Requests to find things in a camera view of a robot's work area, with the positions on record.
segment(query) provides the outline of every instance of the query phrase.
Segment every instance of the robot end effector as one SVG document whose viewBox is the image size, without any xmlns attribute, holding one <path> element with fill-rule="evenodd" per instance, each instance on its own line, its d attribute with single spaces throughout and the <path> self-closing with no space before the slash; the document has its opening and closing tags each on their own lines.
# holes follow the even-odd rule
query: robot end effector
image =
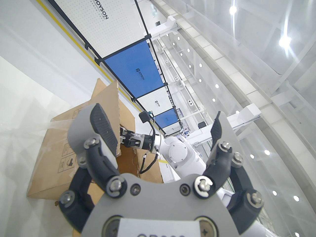
<svg viewBox="0 0 316 237">
<path fill-rule="evenodd" d="M 212 203 L 217 200 L 215 194 L 216 191 L 224 184 L 227 178 L 230 177 L 235 189 L 235 194 L 232 195 L 228 206 L 223 207 L 223 209 L 228 210 L 232 218 L 233 225 L 236 227 L 235 230 L 237 229 L 238 233 L 242 234 L 258 216 L 261 208 L 263 207 L 263 199 L 262 196 L 253 189 L 249 177 L 242 166 L 242 159 L 238 156 L 237 152 L 233 152 L 233 148 L 236 151 L 236 149 L 238 150 L 238 147 L 241 146 L 224 113 L 218 113 L 211 133 L 213 145 L 211 155 L 203 175 L 190 175 L 181 181 L 166 184 L 164 188 L 170 189 L 173 193 L 172 196 L 176 196 L 176 198 L 185 196 L 187 201 L 176 203 L 177 205 L 182 206 L 181 209 L 186 209 L 185 207 L 188 206 L 187 202 L 197 202 L 199 199 L 204 199 L 205 201 L 201 200 L 203 203 L 197 203 L 197 206 L 203 205 L 204 207 L 203 210 L 196 211 L 197 215 L 205 215 L 211 218 L 214 223 L 217 223 L 217 226 L 220 227 L 219 224 L 221 223 L 221 220 L 217 218 L 219 211 L 212 214 L 214 211 L 214 209 L 212 209 Z M 122 198 L 124 200 L 131 198 L 136 200 L 136 197 L 133 197 L 132 188 L 131 193 L 130 190 L 127 190 L 127 188 L 133 187 L 133 184 L 131 183 L 137 178 L 130 178 L 128 174 L 120 175 L 115 159 L 115 150 L 118 142 L 116 138 L 113 138 L 113 135 L 114 133 L 111 129 L 110 123 L 108 122 L 106 114 L 98 104 L 94 106 L 87 106 L 83 109 L 78 117 L 73 121 L 73 124 L 69 129 L 69 144 L 78 155 L 78 160 L 84 162 L 77 170 L 70 184 L 69 190 L 62 194 L 59 205 L 67 220 L 79 232 L 83 230 L 85 225 L 87 226 L 85 228 L 88 229 L 88 226 L 94 221 L 92 219 L 88 221 L 90 214 L 93 214 L 94 210 L 91 198 L 87 195 L 88 185 L 90 184 L 91 178 L 93 178 L 104 190 L 104 201 L 114 202 L 114 199 L 117 198 Z M 129 146 L 134 144 L 137 148 L 152 150 L 154 148 L 154 144 L 156 143 L 154 142 L 154 135 L 155 131 L 153 136 L 145 137 L 146 135 L 140 135 L 143 137 L 140 137 L 141 139 L 139 140 L 138 134 L 135 134 L 133 131 L 126 131 L 122 129 L 121 143 L 124 145 L 129 144 Z M 120 189 L 119 191 L 115 191 L 116 194 L 114 195 L 111 187 L 114 181 L 115 183 L 118 183 L 115 178 L 119 178 L 121 181 L 119 183 Z M 145 181 L 137 182 L 139 185 L 139 191 L 141 187 L 146 189 L 146 185 L 148 183 Z M 188 196 L 181 192 L 181 187 L 179 191 L 179 187 L 177 186 L 178 184 L 188 187 Z M 158 185 L 155 187 L 157 188 L 156 191 L 148 188 L 148 191 L 152 191 L 149 195 L 147 194 L 147 198 L 150 199 L 148 200 L 150 202 L 147 203 L 148 207 L 151 205 L 153 207 L 157 207 L 154 205 L 157 198 L 165 198 L 157 192 L 159 191 L 158 187 L 162 186 Z M 142 198 L 142 191 L 138 196 L 139 198 Z M 129 203 L 125 204 L 120 216 L 128 218 L 128 204 Z M 115 213 L 117 213 L 117 209 L 114 208 L 115 207 L 113 207 L 112 210 L 103 209 L 102 211 L 105 213 L 104 217 L 110 218 L 115 215 Z M 162 214 L 161 217 L 166 218 L 168 214 L 169 212 L 166 211 L 166 214 Z M 175 217 L 173 217 L 173 220 L 194 220 L 193 213 L 184 215 L 176 214 Z"/>
</svg>

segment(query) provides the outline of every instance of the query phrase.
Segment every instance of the joyson logo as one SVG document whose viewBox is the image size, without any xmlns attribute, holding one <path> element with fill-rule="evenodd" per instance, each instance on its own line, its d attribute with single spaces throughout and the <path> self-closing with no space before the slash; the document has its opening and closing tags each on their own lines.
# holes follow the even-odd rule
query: joyson logo
<svg viewBox="0 0 316 237">
<path fill-rule="evenodd" d="M 138 72 L 139 77 L 140 77 L 142 80 L 145 79 L 144 76 L 141 74 L 140 69 L 136 69 L 136 72 Z"/>
<path fill-rule="evenodd" d="M 109 19 L 109 17 L 107 16 L 106 11 L 104 10 L 104 8 L 102 7 L 102 4 L 99 0 L 90 0 L 91 2 L 94 3 L 94 7 L 96 7 L 96 10 L 98 10 L 101 13 L 101 16 L 103 17 L 103 19 Z"/>
</svg>

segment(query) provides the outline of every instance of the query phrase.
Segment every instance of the white robotic arm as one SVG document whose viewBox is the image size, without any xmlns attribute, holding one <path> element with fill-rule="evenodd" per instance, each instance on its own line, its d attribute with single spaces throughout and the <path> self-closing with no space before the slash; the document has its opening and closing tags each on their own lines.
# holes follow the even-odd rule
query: white robotic arm
<svg viewBox="0 0 316 237">
<path fill-rule="evenodd" d="M 206 169 L 202 158 L 183 136 L 164 139 L 162 135 L 156 135 L 156 148 L 181 178 L 192 174 L 202 175 Z"/>
</svg>

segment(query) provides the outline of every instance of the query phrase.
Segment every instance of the warning symbol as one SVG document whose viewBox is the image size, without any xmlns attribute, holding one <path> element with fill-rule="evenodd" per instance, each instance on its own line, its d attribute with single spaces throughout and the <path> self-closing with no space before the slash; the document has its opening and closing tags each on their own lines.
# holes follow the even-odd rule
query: warning symbol
<svg viewBox="0 0 316 237">
<path fill-rule="evenodd" d="M 71 158 L 70 160 L 68 160 L 67 166 L 68 166 L 68 167 L 71 167 L 72 165 L 73 165 L 73 162 L 72 162 L 72 158 Z"/>
</svg>

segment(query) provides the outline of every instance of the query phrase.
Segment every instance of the recessed light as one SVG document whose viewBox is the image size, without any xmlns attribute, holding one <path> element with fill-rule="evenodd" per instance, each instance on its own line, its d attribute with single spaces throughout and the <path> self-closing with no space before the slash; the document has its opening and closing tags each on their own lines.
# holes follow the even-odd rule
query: recessed light
<svg viewBox="0 0 316 237">
<path fill-rule="evenodd" d="M 279 40 L 279 45 L 285 49 L 288 49 L 291 43 L 291 38 L 284 35 L 281 37 L 281 39 Z"/>
<path fill-rule="evenodd" d="M 237 8 L 235 6 L 232 6 L 232 7 L 229 8 L 229 13 L 231 15 L 234 15 L 236 12 L 237 12 Z"/>
</svg>

